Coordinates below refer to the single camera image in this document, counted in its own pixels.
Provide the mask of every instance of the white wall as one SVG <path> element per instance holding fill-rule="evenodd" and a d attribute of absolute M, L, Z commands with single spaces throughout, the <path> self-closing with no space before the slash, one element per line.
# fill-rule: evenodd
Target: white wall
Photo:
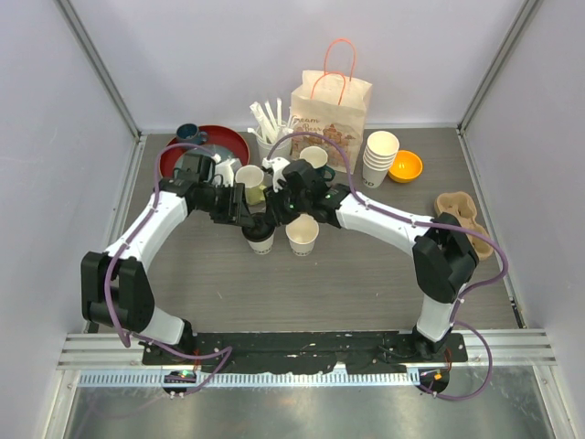
<path fill-rule="evenodd" d="M 2 437 L 38 437 L 133 140 L 53 2 L 0 2 Z"/>
<path fill-rule="evenodd" d="M 582 1 L 543 2 L 468 135 L 524 315 L 547 330 L 581 423 L 584 16 Z"/>
<path fill-rule="evenodd" d="M 374 84 L 369 123 L 458 123 L 523 0 L 73 0 L 134 119 L 249 126 L 338 37 Z M 333 70 L 349 71 L 340 45 Z"/>

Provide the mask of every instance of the orange bag handle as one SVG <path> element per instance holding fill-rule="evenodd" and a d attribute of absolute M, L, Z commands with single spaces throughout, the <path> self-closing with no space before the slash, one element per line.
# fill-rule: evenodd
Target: orange bag handle
<path fill-rule="evenodd" d="M 339 95 L 339 102 L 337 103 L 337 105 L 341 105 L 341 100 L 344 99 L 344 91 L 346 91 L 346 75 L 344 75 L 340 71 L 328 71 L 328 72 L 324 73 L 323 75 L 321 75 L 319 77 L 319 79 L 316 80 L 313 84 L 313 89 L 311 90 L 311 99 L 313 98 L 314 88 L 317 86 L 317 82 L 322 80 L 327 75 L 340 75 L 344 79 L 344 87 L 341 89 L 341 94 Z"/>
<path fill-rule="evenodd" d="M 351 49 L 354 51 L 354 60 L 351 63 L 351 71 L 349 72 L 349 81 L 351 82 L 352 78 L 354 77 L 354 69 L 356 68 L 356 61 L 357 61 L 357 50 L 356 50 L 356 46 L 354 46 L 354 43 L 352 43 L 351 41 L 349 41 L 346 38 L 338 38 L 336 39 L 333 43 L 331 43 L 329 45 L 329 47 L 327 48 L 327 51 L 325 52 L 325 61 L 323 62 L 323 72 L 326 73 L 327 72 L 327 59 L 329 58 L 329 52 L 331 51 L 331 48 L 337 44 L 337 43 L 347 43 L 348 45 L 351 46 Z"/>

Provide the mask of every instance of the metal floor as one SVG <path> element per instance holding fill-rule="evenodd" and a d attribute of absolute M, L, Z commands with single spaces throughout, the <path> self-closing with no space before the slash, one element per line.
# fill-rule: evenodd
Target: metal floor
<path fill-rule="evenodd" d="M 452 370 L 450 394 L 481 384 L 485 368 Z M 496 367 L 481 397 L 445 402 L 412 386 L 207 389 L 183 400 L 160 389 L 78 389 L 65 438 L 540 439 L 555 437 L 531 367 Z M 90 404 L 106 415 L 88 411 Z"/>
<path fill-rule="evenodd" d="M 362 186 L 358 162 L 359 190 L 398 209 L 427 215 L 434 215 L 434 199 L 442 192 L 462 190 L 475 197 L 454 129 L 393 132 L 402 149 L 420 155 L 422 175 L 408 185 L 387 179 L 380 188 L 369 189 Z M 253 136 L 244 136 L 251 163 L 257 163 Z M 171 137 L 148 136 L 126 227 L 144 208 L 153 188 L 154 158 Z M 346 175 L 338 173 L 335 181 L 345 182 Z M 497 271 L 492 256 L 481 262 L 474 280 Z M 422 303 L 411 257 L 384 242 L 322 225 L 313 253 L 299 258 L 279 228 L 271 253 L 257 256 L 240 229 L 215 225 L 202 212 L 171 234 L 148 275 L 157 305 L 191 321 L 197 331 L 406 329 L 415 324 Z M 517 327 L 501 282 L 470 295 L 459 318 L 478 328 Z"/>

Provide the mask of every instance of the red plate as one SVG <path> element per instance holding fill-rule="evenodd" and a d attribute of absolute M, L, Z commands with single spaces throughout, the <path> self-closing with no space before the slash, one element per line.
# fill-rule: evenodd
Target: red plate
<path fill-rule="evenodd" d="M 250 150 L 244 138 L 229 128 L 219 125 L 201 125 L 199 130 L 207 133 L 207 144 L 221 145 L 228 148 L 240 160 L 242 166 L 250 162 Z M 176 138 L 171 140 L 168 145 L 176 144 Z M 161 174 L 163 177 L 172 177 L 176 161 L 185 153 L 185 148 L 171 149 L 161 157 Z"/>

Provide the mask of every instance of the wood grain surface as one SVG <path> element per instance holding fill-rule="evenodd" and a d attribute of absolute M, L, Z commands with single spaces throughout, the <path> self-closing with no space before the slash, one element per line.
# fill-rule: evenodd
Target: wood grain surface
<path fill-rule="evenodd" d="M 433 216 L 434 199 L 442 192 L 462 190 L 475 198 L 454 129 L 393 133 L 401 149 L 422 158 L 422 175 L 408 185 L 387 178 L 381 187 L 368 189 L 361 184 L 360 161 L 358 190 L 398 209 Z M 251 163 L 258 164 L 253 136 L 244 137 Z M 170 139 L 148 137 L 126 227 L 144 208 L 153 188 L 154 158 Z M 338 173 L 335 181 L 346 182 L 346 175 Z M 477 220 L 483 223 L 481 215 Z M 492 256 L 473 279 L 497 271 Z M 412 259 L 382 241 L 321 225 L 313 253 L 301 258 L 279 228 L 271 253 L 257 256 L 241 229 L 213 224 L 202 212 L 171 234 L 148 275 L 157 305 L 191 321 L 197 331 L 410 329 L 422 303 Z M 517 327 L 502 282 L 470 294 L 458 318 L 479 328 Z"/>

